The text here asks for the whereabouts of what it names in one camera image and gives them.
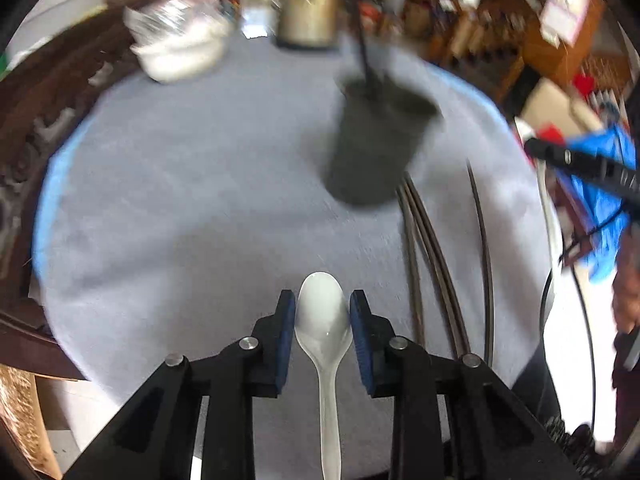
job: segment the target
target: metallic kettle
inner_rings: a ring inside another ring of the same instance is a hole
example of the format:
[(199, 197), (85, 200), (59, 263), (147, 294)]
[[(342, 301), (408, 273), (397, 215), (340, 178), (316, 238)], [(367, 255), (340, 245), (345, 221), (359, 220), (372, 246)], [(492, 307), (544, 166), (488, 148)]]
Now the metallic kettle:
[(340, 0), (283, 0), (276, 44), (287, 48), (332, 48), (338, 40)]

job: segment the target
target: black device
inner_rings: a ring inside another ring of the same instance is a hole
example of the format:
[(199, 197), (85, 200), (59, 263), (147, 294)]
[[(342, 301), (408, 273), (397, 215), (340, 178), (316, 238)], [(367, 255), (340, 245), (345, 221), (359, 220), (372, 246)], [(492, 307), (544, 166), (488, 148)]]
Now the black device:
[[(286, 381), (295, 298), (220, 354), (169, 356), (65, 474), (65, 480), (186, 480), (202, 396), (209, 396), (202, 480), (255, 478), (252, 397), (277, 397)], [(459, 480), (578, 480), (575, 467), (523, 403), (474, 354), (450, 360), (396, 336), (362, 290), (350, 299), (367, 393), (395, 400), (391, 480), (444, 480), (438, 395), (444, 395)]]
[[(640, 233), (636, 234), (640, 230), (640, 175), (636, 170), (606, 156), (571, 150), (535, 137), (527, 139), (524, 151), (556, 170), (620, 197), (621, 209), (631, 218), (633, 238), (640, 238)], [(631, 334), (619, 334), (616, 348), (626, 370), (633, 370), (640, 361), (640, 328), (636, 327)]]

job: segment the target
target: round table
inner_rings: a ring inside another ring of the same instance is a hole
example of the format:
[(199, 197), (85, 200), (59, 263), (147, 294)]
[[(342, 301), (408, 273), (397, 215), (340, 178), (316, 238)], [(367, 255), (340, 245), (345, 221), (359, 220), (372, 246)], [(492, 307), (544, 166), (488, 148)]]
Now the round table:
[[(216, 354), (317, 270), (411, 337), (398, 204), (353, 210), (322, 185), (353, 52), (288, 52), (233, 37), (212, 72), (162, 86), (143, 73), (107, 92), (52, 161), (35, 234), (50, 326), (73, 361), (124, 402), (170, 352)], [(495, 293), (494, 369), (513, 384), (538, 344), (548, 273), (534, 172), (473, 87), (394, 51), (392, 74), (437, 102), (410, 172), (442, 245), (472, 349), (482, 354), (478, 181)], [(421, 261), (426, 341), (450, 356)], [(392, 401), (370, 400), (350, 349), (338, 370), (344, 478), (388, 467)], [(293, 343), (277, 400), (254, 401), (257, 477), (317, 479), (318, 380)]]

